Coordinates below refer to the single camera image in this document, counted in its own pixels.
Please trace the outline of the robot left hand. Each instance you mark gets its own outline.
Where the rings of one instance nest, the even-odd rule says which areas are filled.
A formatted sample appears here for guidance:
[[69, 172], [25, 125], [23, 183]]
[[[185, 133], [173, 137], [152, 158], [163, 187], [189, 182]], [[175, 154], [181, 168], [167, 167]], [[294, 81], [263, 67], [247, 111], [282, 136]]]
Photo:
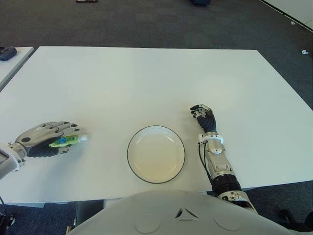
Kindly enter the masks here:
[[37, 125], [20, 134], [12, 148], [22, 152], [22, 157], [51, 157], [69, 151], [69, 146], [51, 147], [50, 145], [68, 135], [79, 132], [77, 124], [59, 121], [46, 122]]

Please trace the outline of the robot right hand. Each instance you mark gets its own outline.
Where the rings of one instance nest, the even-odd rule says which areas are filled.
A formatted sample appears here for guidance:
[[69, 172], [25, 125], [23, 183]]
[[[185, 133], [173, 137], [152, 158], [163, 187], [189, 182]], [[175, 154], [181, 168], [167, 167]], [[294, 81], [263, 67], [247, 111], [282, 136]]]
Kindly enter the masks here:
[[217, 132], [216, 120], [211, 108], [199, 104], [191, 107], [190, 113], [197, 120], [205, 133]]

